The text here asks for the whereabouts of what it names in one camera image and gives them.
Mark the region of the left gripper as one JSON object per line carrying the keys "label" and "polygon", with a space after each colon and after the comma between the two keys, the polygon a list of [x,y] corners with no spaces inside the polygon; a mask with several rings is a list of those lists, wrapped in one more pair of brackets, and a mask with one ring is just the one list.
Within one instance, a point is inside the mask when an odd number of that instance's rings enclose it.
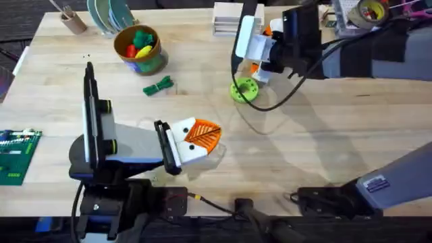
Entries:
{"label": "left gripper", "polygon": [[[180,174],[181,165],[206,157],[218,145],[221,127],[205,119],[190,117],[172,125],[157,120],[147,130],[114,120],[110,100],[100,100],[102,147],[108,161],[117,161],[132,170],[152,170],[163,166],[173,176]],[[169,143],[175,142],[175,148]]]}

